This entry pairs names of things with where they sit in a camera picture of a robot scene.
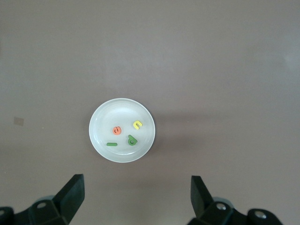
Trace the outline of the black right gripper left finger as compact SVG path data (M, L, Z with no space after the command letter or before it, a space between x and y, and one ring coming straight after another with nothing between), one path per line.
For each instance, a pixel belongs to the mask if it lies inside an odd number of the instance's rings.
M42 197L30 207L15 213L0 208L2 225L68 225L84 201L84 175L75 174L56 194Z

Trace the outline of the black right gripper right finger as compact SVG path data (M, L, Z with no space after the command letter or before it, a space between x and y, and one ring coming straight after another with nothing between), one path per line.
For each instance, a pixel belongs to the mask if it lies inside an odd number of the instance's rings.
M201 176L191 177L190 199L195 218L190 225L281 225L272 212L250 209L247 214L238 212L233 204L221 197L212 197Z

